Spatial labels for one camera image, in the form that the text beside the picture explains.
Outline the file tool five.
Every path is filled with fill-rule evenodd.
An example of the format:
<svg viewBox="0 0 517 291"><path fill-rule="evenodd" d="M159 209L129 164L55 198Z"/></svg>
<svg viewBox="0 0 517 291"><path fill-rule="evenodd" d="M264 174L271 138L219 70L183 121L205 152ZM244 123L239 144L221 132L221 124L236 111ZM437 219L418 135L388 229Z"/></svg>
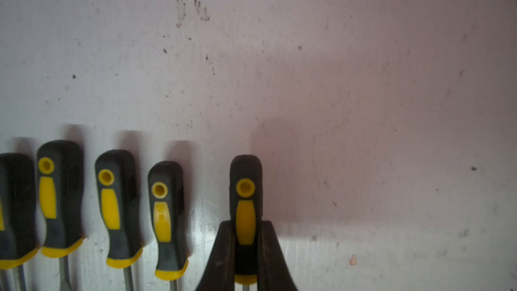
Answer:
<svg viewBox="0 0 517 291"><path fill-rule="evenodd" d="M153 232L158 243L155 276L178 290L188 268L185 231L184 180L179 163L162 161L148 173Z"/></svg>

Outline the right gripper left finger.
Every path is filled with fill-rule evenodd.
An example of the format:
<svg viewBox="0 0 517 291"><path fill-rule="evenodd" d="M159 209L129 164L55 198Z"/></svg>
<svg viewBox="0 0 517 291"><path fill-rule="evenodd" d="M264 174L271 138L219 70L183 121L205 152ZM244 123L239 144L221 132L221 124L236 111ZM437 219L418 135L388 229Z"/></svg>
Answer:
<svg viewBox="0 0 517 291"><path fill-rule="evenodd" d="M232 222L223 221L196 290L234 291L235 254L236 235Z"/></svg>

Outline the file tool four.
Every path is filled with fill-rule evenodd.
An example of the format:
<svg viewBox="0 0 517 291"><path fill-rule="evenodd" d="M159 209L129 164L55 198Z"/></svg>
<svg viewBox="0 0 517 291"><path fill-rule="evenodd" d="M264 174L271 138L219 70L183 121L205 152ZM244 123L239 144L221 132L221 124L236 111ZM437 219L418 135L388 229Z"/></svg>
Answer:
<svg viewBox="0 0 517 291"><path fill-rule="evenodd" d="M100 214L109 236L106 265L121 269L126 290L133 290L131 267L141 257L139 196L135 159L127 150L109 150L95 162Z"/></svg>

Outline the file tool six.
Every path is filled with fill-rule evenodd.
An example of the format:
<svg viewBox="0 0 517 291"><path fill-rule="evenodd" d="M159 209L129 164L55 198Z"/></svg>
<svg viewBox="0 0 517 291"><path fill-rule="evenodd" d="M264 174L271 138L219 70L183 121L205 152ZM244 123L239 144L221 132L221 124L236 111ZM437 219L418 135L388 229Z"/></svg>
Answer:
<svg viewBox="0 0 517 291"><path fill-rule="evenodd" d="M249 290L257 283L257 234L263 215L263 170L253 155L230 165L230 217L235 242L235 283Z"/></svg>

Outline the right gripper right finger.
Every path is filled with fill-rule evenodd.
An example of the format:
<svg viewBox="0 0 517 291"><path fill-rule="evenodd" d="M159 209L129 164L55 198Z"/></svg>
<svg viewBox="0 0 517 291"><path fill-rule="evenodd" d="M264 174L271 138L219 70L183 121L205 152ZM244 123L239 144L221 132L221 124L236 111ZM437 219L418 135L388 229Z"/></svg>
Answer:
<svg viewBox="0 0 517 291"><path fill-rule="evenodd" d="M280 243L271 221L262 221L257 245L258 291L294 290Z"/></svg>

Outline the file tool three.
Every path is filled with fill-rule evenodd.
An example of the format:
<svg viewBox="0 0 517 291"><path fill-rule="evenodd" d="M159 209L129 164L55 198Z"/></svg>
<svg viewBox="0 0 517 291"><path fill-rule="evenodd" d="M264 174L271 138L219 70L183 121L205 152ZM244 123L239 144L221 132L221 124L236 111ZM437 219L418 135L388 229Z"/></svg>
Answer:
<svg viewBox="0 0 517 291"><path fill-rule="evenodd" d="M60 289L71 290L68 255L83 242L83 150L69 140L49 141L36 155L38 193L46 232L41 252L59 260Z"/></svg>

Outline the file tool two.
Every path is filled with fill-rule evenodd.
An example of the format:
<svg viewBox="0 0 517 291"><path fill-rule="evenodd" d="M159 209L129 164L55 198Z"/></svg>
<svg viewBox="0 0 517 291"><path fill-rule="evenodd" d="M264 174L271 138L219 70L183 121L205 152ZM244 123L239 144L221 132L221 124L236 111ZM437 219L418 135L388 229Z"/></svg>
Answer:
<svg viewBox="0 0 517 291"><path fill-rule="evenodd" d="M38 253L34 162L20 153L1 155L1 269L13 271L25 290L25 262Z"/></svg>

